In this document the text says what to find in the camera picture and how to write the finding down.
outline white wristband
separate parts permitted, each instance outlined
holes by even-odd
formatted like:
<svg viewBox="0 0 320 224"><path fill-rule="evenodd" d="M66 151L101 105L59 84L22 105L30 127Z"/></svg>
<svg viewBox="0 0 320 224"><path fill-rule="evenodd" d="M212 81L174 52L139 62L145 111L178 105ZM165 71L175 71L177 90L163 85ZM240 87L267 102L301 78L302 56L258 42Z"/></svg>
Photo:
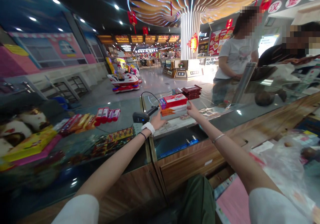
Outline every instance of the white wristband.
<svg viewBox="0 0 320 224"><path fill-rule="evenodd" d="M146 128L151 131L152 135L155 133L155 129L154 129L153 125L150 122L147 122L146 124L144 124L141 127L141 130L146 129Z"/></svg>

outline illuminated pillar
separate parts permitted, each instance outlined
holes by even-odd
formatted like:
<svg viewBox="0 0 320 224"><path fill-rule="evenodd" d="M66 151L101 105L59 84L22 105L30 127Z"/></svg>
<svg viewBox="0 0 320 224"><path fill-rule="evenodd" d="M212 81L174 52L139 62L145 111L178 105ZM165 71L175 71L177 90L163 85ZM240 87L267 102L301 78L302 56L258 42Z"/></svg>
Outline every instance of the illuminated pillar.
<svg viewBox="0 0 320 224"><path fill-rule="evenodd" d="M198 56L198 46L193 51L188 42L195 33L199 40L200 15L200 12L187 12L181 15L181 60L196 59Z"/></svg>

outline cashier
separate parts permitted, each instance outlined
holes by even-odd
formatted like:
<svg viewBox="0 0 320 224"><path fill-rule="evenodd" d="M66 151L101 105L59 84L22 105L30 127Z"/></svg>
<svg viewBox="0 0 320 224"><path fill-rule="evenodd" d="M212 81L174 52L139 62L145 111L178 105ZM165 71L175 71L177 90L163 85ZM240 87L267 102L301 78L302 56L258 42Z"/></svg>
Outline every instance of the cashier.
<svg viewBox="0 0 320 224"><path fill-rule="evenodd" d="M305 64L312 58L305 58L309 43L317 43L320 37L320 24L309 22L303 25L290 26L289 37L280 45L270 47L262 53L259 58L258 66L279 64Z"/></svg>
<svg viewBox="0 0 320 224"><path fill-rule="evenodd" d="M258 62L258 40L250 35L257 26L259 15L258 6L249 6L242 10L236 21L233 37L228 39L220 50L219 69L214 81L240 79L248 62Z"/></svg>
<svg viewBox="0 0 320 224"><path fill-rule="evenodd" d="M215 128L195 105L189 101L187 113L206 132L213 145L238 174L249 195L249 213L252 224L302 224L309 223L287 199L262 168L227 135ZM98 223L99 201L122 175L145 140L165 124L160 112L147 123L140 133L106 160L67 202L53 224ZM213 189L209 181L195 176L197 183L188 184L185 201L177 223L215 223Z"/></svg>

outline barcode scanner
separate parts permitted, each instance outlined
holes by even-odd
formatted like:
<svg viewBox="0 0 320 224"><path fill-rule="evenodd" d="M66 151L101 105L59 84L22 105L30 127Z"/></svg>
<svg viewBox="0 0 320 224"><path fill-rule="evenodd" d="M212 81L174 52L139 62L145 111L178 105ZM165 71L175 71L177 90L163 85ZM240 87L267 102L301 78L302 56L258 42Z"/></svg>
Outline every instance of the barcode scanner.
<svg viewBox="0 0 320 224"><path fill-rule="evenodd" d="M133 123L146 124L150 120L150 116L159 109L159 106L152 106L145 112L135 112L132 114Z"/></svg>

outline wavy ceiling panel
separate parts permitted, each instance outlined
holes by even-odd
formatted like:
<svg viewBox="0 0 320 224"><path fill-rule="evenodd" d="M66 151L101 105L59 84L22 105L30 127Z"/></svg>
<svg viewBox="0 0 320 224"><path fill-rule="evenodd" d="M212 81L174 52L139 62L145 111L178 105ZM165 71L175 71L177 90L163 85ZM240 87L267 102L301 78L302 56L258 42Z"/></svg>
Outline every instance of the wavy ceiling panel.
<svg viewBox="0 0 320 224"><path fill-rule="evenodd" d="M193 11L201 12L201 23L205 24L238 12L255 0L195 0ZM129 0L129 8L136 12L142 22L158 26L180 26L180 16L189 11L188 0Z"/></svg>

